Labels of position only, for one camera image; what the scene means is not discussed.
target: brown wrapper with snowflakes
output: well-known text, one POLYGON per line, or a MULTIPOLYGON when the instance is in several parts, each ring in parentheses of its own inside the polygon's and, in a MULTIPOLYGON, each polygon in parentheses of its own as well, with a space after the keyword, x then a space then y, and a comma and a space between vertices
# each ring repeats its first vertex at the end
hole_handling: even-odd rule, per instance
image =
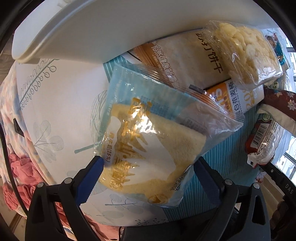
POLYGON ((259 111, 269 113, 279 125, 296 135, 295 93, 264 87, 264 99, 261 103, 259 111))

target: silver bolt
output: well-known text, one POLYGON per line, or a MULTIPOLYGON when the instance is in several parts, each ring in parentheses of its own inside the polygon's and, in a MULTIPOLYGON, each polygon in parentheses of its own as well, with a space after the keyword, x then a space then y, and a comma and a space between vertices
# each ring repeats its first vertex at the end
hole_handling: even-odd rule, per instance
POLYGON ((71 183, 72 182, 72 178, 70 178, 70 177, 67 177, 65 180, 64 180, 64 183, 66 183, 66 184, 69 184, 69 183, 71 183))
POLYGON ((43 182, 40 182, 40 183, 37 184, 37 187, 38 188, 41 188, 41 187, 43 187, 43 185, 44 185, 44 183, 43 182))
POLYGON ((254 183, 253 186, 254 186, 254 188, 256 188, 256 189, 259 189, 259 188, 260 188, 260 185, 259 185, 258 183, 254 183))
POLYGON ((225 184, 231 186, 232 181, 230 179, 225 179, 225 184))

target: pink cloth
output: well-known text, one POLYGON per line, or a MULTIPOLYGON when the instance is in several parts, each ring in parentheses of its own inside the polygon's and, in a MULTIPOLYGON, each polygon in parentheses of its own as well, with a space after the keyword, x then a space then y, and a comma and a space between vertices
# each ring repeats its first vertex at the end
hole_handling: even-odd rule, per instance
MULTIPOLYGON (((13 176, 18 177, 20 181, 24 183, 24 185, 18 186, 17 190, 19 191, 26 208, 29 209, 36 188, 35 186, 39 182, 43 182, 44 180, 35 168, 34 164, 31 162, 30 158, 26 158, 26 156, 22 156, 21 158, 19 158, 15 154, 10 154, 9 160, 11 163, 13 176)), ((15 193, 8 185, 8 183, 4 183, 3 193, 7 206, 11 210, 16 210, 19 205, 19 202, 16 198, 15 193)), ((56 202, 56 208, 62 225, 70 228, 62 204, 56 202)), ((119 227, 99 224, 88 215, 85 215, 85 218, 90 223, 92 229, 95 231, 95 233, 101 240, 118 239, 119 227)))
POLYGON ((31 186, 36 186, 39 182, 43 182, 43 178, 35 168, 30 158, 21 156, 19 158, 15 154, 9 155, 9 161, 14 177, 19 177, 22 183, 31 186))

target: snowflake pattern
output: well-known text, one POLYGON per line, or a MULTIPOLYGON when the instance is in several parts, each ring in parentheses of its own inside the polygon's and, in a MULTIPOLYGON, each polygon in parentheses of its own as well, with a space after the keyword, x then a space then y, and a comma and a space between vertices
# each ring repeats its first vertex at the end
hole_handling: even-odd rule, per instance
POLYGON ((290 91, 287 91, 287 95, 290 97, 290 98, 293 98, 294 97, 294 94, 293 92, 290 92, 290 91))
POLYGON ((278 91, 278 90, 274 90, 274 94, 279 98, 282 94, 282 92, 278 91))
POLYGON ((288 108, 293 111, 296 110, 296 103, 294 102, 294 100, 290 100, 288 102, 288 108))

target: white plastic container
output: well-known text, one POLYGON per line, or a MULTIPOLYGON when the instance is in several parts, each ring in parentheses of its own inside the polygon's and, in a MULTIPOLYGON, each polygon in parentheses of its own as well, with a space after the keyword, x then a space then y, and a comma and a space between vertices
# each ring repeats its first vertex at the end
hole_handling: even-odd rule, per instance
POLYGON ((277 27, 252 0, 46 0, 15 31, 20 63, 59 58, 104 63, 147 41, 227 20, 277 27))

